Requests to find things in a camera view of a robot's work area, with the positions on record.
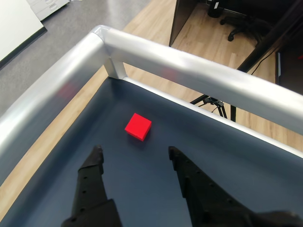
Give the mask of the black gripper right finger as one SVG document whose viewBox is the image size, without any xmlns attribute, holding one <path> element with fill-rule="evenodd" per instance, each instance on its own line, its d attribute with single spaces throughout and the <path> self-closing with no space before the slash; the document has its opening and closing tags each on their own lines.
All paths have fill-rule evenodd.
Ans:
<svg viewBox="0 0 303 227">
<path fill-rule="evenodd" d="M 168 148 L 194 227 L 301 227 L 289 211 L 255 213 L 235 200 L 182 151 Z"/>
</svg>

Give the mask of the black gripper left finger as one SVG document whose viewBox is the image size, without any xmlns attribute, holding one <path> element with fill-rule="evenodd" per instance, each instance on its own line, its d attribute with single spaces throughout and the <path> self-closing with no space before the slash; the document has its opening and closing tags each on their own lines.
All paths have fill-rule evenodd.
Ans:
<svg viewBox="0 0 303 227">
<path fill-rule="evenodd" d="M 104 156 L 100 145 L 78 169 L 76 192 L 71 216 L 62 227 L 121 227 L 122 223 L 113 199 L 106 195 L 102 180 Z"/>
</svg>

